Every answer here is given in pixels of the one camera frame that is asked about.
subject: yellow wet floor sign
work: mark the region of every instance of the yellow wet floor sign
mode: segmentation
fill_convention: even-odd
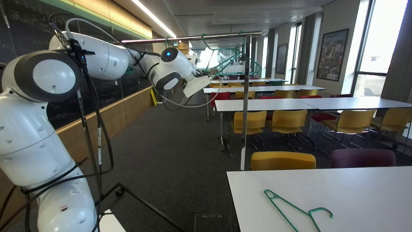
[[[157,100],[156,100],[156,97],[155,97],[155,93],[153,92],[153,89],[150,89],[150,93],[152,94],[153,103],[156,106],[157,105]]]

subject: chalkboard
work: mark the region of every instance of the chalkboard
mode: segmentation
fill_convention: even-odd
[[[59,7],[49,5],[39,0],[0,0],[0,3],[3,3],[5,14],[10,24],[10,29],[6,28],[3,17],[1,17],[0,62],[4,63],[8,63],[15,57],[30,52],[47,50],[49,48],[49,41],[53,36],[49,26],[49,16],[57,12],[70,13],[64,9],[60,9]],[[53,22],[55,22],[57,27],[63,31],[65,30],[64,27],[67,19],[74,16],[75,15],[57,15],[54,17]],[[117,30],[116,28],[112,29],[111,26],[103,25],[95,21],[91,22],[107,32],[113,33],[119,40],[136,39],[134,36]],[[113,42],[113,39],[110,36],[84,22],[71,22],[69,28],[72,32],[80,32],[103,41]],[[150,44],[134,45],[133,49],[140,49],[142,51],[149,49],[149,51],[152,51],[152,46]],[[98,92],[100,108],[139,91],[138,76],[143,76],[143,73],[138,67],[135,67],[134,69],[134,73],[125,74],[121,79],[117,80],[101,80],[93,78],[93,82]],[[141,86],[141,88],[148,86],[147,81],[143,81],[143,83],[144,85]],[[91,101],[91,93],[89,92],[84,79],[81,81],[80,92],[83,97],[86,114],[92,113],[94,108]],[[70,98],[61,102],[50,102],[47,106],[47,116],[55,129],[79,119],[81,113],[77,94],[75,93]]]

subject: metal pole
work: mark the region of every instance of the metal pole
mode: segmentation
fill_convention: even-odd
[[[122,40],[122,43],[164,43],[166,41],[178,42],[190,41],[190,40],[210,40],[210,39],[227,39],[227,38],[238,38],[245,36],[261,36],[261,31],[247,31],[241,33],[225,33],[225,34],[214,34],[214,35],[204,35],[204,36],[186,36],[178,38],[161,38],[161,39],[149,39],[149,40]]]
[[[240,170],[245,170],[245,156],[246,156],[246,130],[248,121],[248,100],[249,100],[249,66],[250,66],[250,42],[251,35],[246,36],[246,52],[245,52],[245,89],[243,91],[243,129],[242,129],[242,150],[240,160]]]

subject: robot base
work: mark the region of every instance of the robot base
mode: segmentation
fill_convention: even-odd
[[[111,187],[109,189],[109,191],[107,191],[105,194],[103,194],[101,201],[103,201],[104,199],[106,199],[112,192],[115,192],[117,197],[122,197],[123,194],[125,192],[127,192],[128,194],[130,194],[133,198],[135,198],[136,200],[140,201],[141,203],[143,203],[145,206],[149,207],[152,211],[154,211],[155,213],[157,213],[159,216],[161,216],[163,219],[165,219],[167,222],[169,222],[172,226],[174,226],[176,229],[178,229],[181,232],[184,232],[183,229],[181,229],[181,227],[179,227],[177,225],[177,223],[175,221],[173,221],[171,218],[169,218],[166,214],[164,214],[162,211],[160,211],[158,208],[154,207],[152,204],[150,204],[148,201],[136,196],[129,188],[127,188],[126,186],[124,186],[122,183],[118,182],[117,184],[115,184],[113,187]],[[94,204],[95,206],[97,206],[97,204],[99,204],[100,201],[96,201]]]

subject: purple chair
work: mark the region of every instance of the purple chair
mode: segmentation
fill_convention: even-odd
[[[396,166],[395,154],[383,149],[339,149],[332,151],[331,168],[366,168]]]

